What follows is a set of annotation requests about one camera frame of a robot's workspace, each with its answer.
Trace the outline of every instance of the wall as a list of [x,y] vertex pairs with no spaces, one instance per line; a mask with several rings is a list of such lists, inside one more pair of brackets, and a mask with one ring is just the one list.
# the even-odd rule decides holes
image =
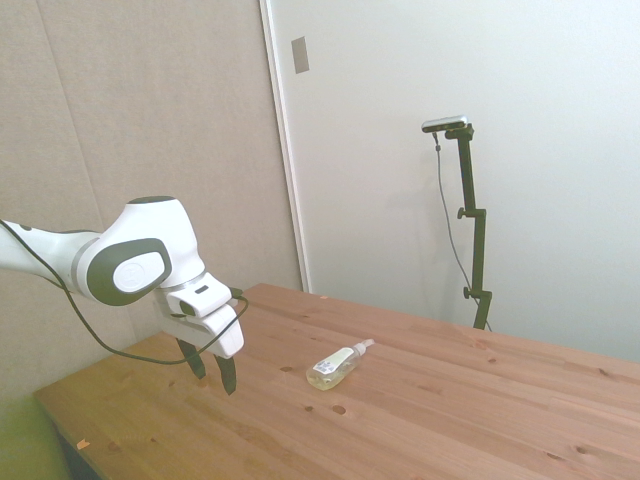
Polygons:
[[[466,114],[494,330],[640,360],[640,4],[268,3],[312,291],[473,323],[420,131]],[[473,222],[452,226],[470,271]]]
[[[2,2],[2,218],[100,231],[172,195],[222,282],[300,288],[260,22],[250,0]],[[78,302],[117,348],[158,331],[148,301]],[[0,477],[67,478],[31,392],[106,352],[44,280],[0,272],[0,304]]]

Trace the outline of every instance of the black cable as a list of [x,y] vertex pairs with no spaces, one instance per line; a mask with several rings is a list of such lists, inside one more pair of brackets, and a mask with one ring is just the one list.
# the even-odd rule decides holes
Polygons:
[[194,353],[193,355],[190,355],[189,357],[183,358],[181,360],[158,360],[157,358],[150,358],[150,357],[143,357],[140,355],[133,355],[131,353],[126,353],[126,352],[122,352],[120,350],[116,350],[115,348],[110,347],[109,345],[107,345],[106,343],[104,343],[102,341],[102,339],[98,336],[98,334],[93,330],[93,328],[91,328],[91,325],[89,325],[89,322],[87,322],[87,320],[84,318],[84,316],[82,315],[82,312],[80,311],[80,309],[78,308],[78,306],[76,305],[75,300],[73,299],[73,297],[71,296],[71,292],[69,291],[69,289],[67,288],[67,285],[64,283],[64,280],[62,280],[62,278],[60,277],[60,275],[58,275],[58,273],[51,267],[51,265],[49,265],[45,260],[42,259],[42,257],[40,257],[40,255],[38,255],[35,251],[33,251],[33,249],[20,237],[20,235],[18,235],[13,228],[11,228],[9,225],[7,225],[7,223],[4,220],[0,219],[0,225],[2,225],[13,237],[15,237],[15,239],[36,259],[38,260],[42,265],[44,265],[44,267],[49,270],[49,272],[51,272],[51,274],[55,277],[56,280],[58,280],[58,282],[60,282],[60,287],[64,290],[64,293],[67,296],[67,299],[69,300],[69,303],[71,304],[71,307],[73,308],[73,310],[76,312],[76,315],[78,316],[78,318],[80,319],[80,321],[82,322],[82,324],[85,326],[85,328],[89,331],[89,333],[91,334],[91,336],[93,337],[93,339],[98,342],[98,344],[104,348],[105,350],[115,354],[115,355],[120,355],[121,357],[126,357],[126,358],[131,358],[133,360],[140,360],[142,362],[150,362],[150,363],[158,363],[160,365],[179,365],[181,363],[186,363],[189,360],[192,360],[196,357],[198,357],[198,355],[200,355],[201,353],[203,353],[207,348],[209,348],[211,345],[213,345],[222,335],[225,334],[225,332],[231,328],[231,326],[244,314],[244,312],[247,311],[247,308],[249,308],[249,300],[247,300],[245,297],[243,297],[242,295],[239,295],[235,298],[242,300],[244,302],[244,307],[242,308],[242,310],[240,311],[240,313],[238,313],[235,318],[233,320],[231,320],[227,326],[224,327],[224,329],[222,330],[222,332],[220,332],[218,335],[216,335],[214,337],[213,340],[211,340],[209,343],[207,343],[204,347],[202,347],[200,350],[198,350],[196,353]]
[[[449,242],[451,243],[451,248],[453,249],[453,255],[456,257],[456,262],[458,262],[458,266],[462,271],[462,275],[464,275],[464,280],[465,282],[467,282],[467,288],[471,290],[471,282],[469,282],[469,277],[467,276],[467,272],[465,272],[464,267],[462,266],[462,262],[460,262],[460,258],[458,257],[458,251],[456,250],[456,246],[453,243],[453,234],[451,233],[451,221],[449,220],[449,210],[447,209],[447,202],[444,199],[444,191],[442,189],[442,174],[440,172],[441,170],[440,150],[442,149],[442,147],[440,147],[440,143],[438,142],[437,132],[433,132],[433,138],[436,141],[436,153],[438,154],[438,185],[440,186],[440,198],[442,198],[442,206],[444,207],[444,217],[447,220],[447,231],[449,232]],[[471,298],[473,298],[473,301],[476,302],[477,306],[480,305],[477,298],[474,298],[474,297],[471,297]],[[491,325],[489,324],[489,321],[487,320],[486,322],[487,322],[487,328],[489,329],[489,331],[493,332]]]

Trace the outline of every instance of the wooden tabletop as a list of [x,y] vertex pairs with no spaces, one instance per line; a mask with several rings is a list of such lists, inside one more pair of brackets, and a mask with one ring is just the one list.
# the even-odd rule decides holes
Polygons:
[[[113,479],[640,479],[640,364],[269,285],[238,389],[109,357],[36,393]],[[373,338],[332,390],[305,371]],[[155,335],[130,352],[179,358]]]

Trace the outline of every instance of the bottle label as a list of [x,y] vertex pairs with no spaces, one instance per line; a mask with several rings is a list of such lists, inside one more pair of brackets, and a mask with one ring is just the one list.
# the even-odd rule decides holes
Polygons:
[[325,358],[324,360],[316,363],[313,369],[316,372],[320,372],[323,375],[335,372],[338,367],[344,362],[350,355],[353,354],[352,348],[341,348],[333,355]]

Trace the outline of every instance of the pump dispenser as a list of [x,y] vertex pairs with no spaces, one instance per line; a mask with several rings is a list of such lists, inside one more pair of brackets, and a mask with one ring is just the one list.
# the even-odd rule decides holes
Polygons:
[[319,390],[329,390],[335,387],[351,370],[358,366],[367,347],[374,343],[369,339],[356,343],[353,347],[341,348],[307,370],[307,380]]

